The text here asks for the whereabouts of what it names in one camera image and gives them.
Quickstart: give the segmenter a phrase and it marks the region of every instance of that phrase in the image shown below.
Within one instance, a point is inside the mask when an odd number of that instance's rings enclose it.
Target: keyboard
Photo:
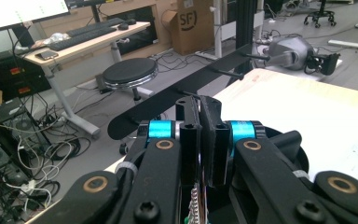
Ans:
[[[56,43],[52,43],[50,45],[48,45],[48,47],[52,50],[62,50],[62,49],[68,49],[71,48],[72,46],[81,44],[83,42],[89,41],[91,39],[97,38],[99,36],[102,35],[107,35],[110,34],[114,31],[116,31],[117,29],[114,27],[104,27],[102,29],[98,29],[98,30],[93,30],[87,33],[84,33],[82,35],[76,35],[74,37],[71,37],[70,39],[66,39],[66,40],[62,40],[60,42],[56,42]]]
[[[103,29],[105,27],[119,25],[119,24],[121,24],[123,22],[124,21],[121,18],[113,18],[113,19],[108,20],[108,21],[96,22],[96,23],[87,25],[85,27],[70,30],[70,31],[68,31],[66,33],[69,36],[74,37],[74,36],[77,36],[77,35],[82,35],[82,34],[88,33],[88,32],[93,31],[93,30],[100,30],[100,29]]]

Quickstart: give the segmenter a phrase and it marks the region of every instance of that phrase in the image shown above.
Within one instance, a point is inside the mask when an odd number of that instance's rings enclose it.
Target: wooden desk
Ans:
[[[27,55],[24,59],[31,63],[38,64],[42,67],[45,76],[48,79],[48,83],[56,93],[57,98],[60,100],[65,110],[65,112],[62,113],[62,115],[65,116],[67,119],[69,119],[78,127],[85,130],[87,133],[90,133],[91,135],[95,136],[100,132],[100,129],[74,113],[72,107],[69,106],[62,92],[62,89],[60,88],[60,86],[58,85],[57,81],[54,78],[54,76],[57,76],[60,72],[55,72],[54,69],[60,63],[71,61],[74,58],[81,57],[82,55],[88,54],[98,49],[105,48],[109,45],[112,45],[112,49],[113,49],[112,53],[113,53],[114,61],[119,62],[121,61],[121,56],[116,41],[119,40],[120,38],[142,31],[149,25],[150,25],[149,22],[137,22],[136,24],[131,25],[129,30],[126,31],[117,30],[111,34],[103,35],[94,38],[90,41],[73,46],[71,48],[57,51],[59,53],[59,56],[51,60],[43,61],[35,57],[37,53],[44,51],[46,49],[37,50],[32,54]]]
[[[327,170],[358,179],[358,91],[255,69],[214,98],[223,103],[222,120],[299,131],[310,180]]]

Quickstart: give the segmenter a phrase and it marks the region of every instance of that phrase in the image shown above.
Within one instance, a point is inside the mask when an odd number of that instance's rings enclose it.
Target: blue ring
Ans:
[[[172,133],[171,128],[170,120],[150,120],[149,138],[169,138]]]
[[[255,127],[251,121],[232,120],[232,151],[231,157],[234,157],[234,149],[237,142],[242,138],[255,138]]]

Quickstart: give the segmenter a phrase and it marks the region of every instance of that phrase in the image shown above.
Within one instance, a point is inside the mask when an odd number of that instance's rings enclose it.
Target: mouse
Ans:
[[[133,24],[136,24],[136,20],[135,19],[129,19],[129,20],[126,21],[126,23],[128,25],[133,25]]]
[[[123,22],[117,28],[118,28],[118,30],[128,30],[129,25],[126,22]]]

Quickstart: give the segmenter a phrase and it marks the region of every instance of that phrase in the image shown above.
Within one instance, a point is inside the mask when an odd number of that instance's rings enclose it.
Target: black stool seat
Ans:
[[[103,72],[103,80],[108,88],[128,89],[150,81],[157,73],[158,65],[154,60],[135,58],[108,67]]]

